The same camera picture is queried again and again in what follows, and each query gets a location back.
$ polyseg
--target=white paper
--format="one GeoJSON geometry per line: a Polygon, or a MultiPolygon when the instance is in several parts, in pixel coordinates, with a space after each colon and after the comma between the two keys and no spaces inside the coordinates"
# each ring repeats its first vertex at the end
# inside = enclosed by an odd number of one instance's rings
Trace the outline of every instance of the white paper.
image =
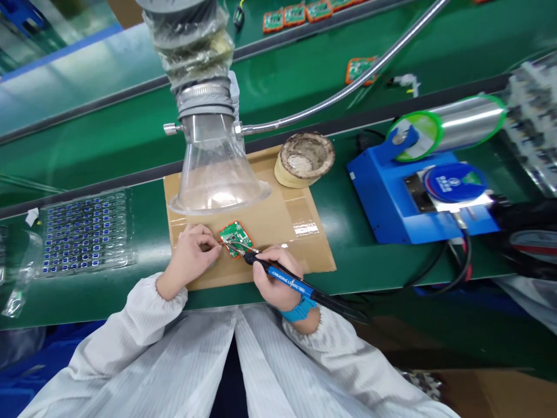
{"type": "Polygon", "coordinates": [[[37,218],[39,217],[39,209],[33,208],[27,211],[27,216],[25,217],[25,222],[29,226],[33,226],[37,218]]]}

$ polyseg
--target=hand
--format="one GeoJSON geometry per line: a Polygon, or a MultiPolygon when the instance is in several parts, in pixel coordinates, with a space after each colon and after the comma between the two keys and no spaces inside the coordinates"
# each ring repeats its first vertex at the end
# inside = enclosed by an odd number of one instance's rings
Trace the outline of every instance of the hand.
{"type": "Polygon", "coordinates": [[[165,272],[157,280],[157,291],[172,300],[187,284],[201,276],[219,257],[222,246],[205,225],[188,225],[178,236],[178,243],[165,272]],[[210,250],[203,252],[201,245],[210,250]]]}
{"type": "MultiPolygon", "coordinates": [[[[303,279],[303,271],[300,264],[288,251],[277,246],[271,246],[262,253],[256,255],[260,260],[278,261],[292,273],[303,279]]],[[[271,278],[265,273],[261,263],[254,262],[254,282],[261,296],[269,304],[279,311],[292,311],[302,298],[297,291],[290,288],[280,280],[271,278]]]]}

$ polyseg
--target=pipe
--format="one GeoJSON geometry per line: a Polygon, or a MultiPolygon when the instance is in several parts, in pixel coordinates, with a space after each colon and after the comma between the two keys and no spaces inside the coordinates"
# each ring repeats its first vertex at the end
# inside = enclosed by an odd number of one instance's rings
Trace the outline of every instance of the pipe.
{"type": "Polygon", "coordinates": [[[374,62],[374,65],[363,73],[356,81],[344,87],[334,96],[328,98],[327,100],[316,104],[309,109],[302,112],[296,113],[292,116],[278,119],[273,122],[259,125],[246,125],[242,127],[242,134],[252,135],[259,134],[262,132],[274,131],[275,129],[280,129],[282,127],[292,125],[293,123],[299,122],[302,119],[310,117],[316,114],[318,111],[326,109],[330,105],[344,99],[349,94],[357,90],[362,84],[373,77],[380,69],[385,67],[389,61],[391,61],[440,11],[443,9],[450,0],[436,0],[435,3],[412,25],[410,29],[406,31],[402,37],[396,41],[396,43],[390,47],[390,49],[385,52],[385,54],[374,62]]]}

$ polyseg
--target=blue soldering iron handle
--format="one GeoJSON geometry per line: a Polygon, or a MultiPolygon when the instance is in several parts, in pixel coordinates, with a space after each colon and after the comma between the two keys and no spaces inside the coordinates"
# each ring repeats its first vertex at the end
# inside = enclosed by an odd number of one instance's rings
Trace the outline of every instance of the blue soldering iron handle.
{"type": "Polygon", "coordinates": [[[247,264],[250,265],[253,265],[254,262],[259,261],[263,266],[263,269],[269,276],[280,280],[287,286],[297,291],[302,296],[305,296],[308,299],[312,298],[312,294],[314,292],[314,289],[312,287],[309,287],[301,280],[293,278],[291,275],[283,272],[282,270],[277,269],[274,265],[272,265],[268,261],[260,260],[255,256],[255,253],[245,253],[244,260],[246,261],[247,264]]]}

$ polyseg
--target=cardboard sheet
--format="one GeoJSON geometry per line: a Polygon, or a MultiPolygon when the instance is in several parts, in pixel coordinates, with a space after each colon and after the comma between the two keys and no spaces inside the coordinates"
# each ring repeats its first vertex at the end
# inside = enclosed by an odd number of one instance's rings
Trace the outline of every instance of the cardboard sheet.
{"type": "MultiPolygon", "coordinates": [[[[269,183],[273,191],[267,199],[235,211],[188,217],[172,212],[168,209],[168,202],[178,192],[181,173],[165,177],[164,195],[172,248],[188,222],[206,225],[218,239],[216,234],[219,230],[238,220],[258,250],[273,244],[281,245],[302,264],[304,273],[335,271],[337,266],[309,188],[289,189],[281,186],[274,177],[279,150],[280,146],[277,146],[248,155],[255,175],[269,183]]],[[[232,259],[223,249],[215,265],[191,283],[188,289],[208,289],[251,281],[252,267],[242,259],[232,259]]]]}

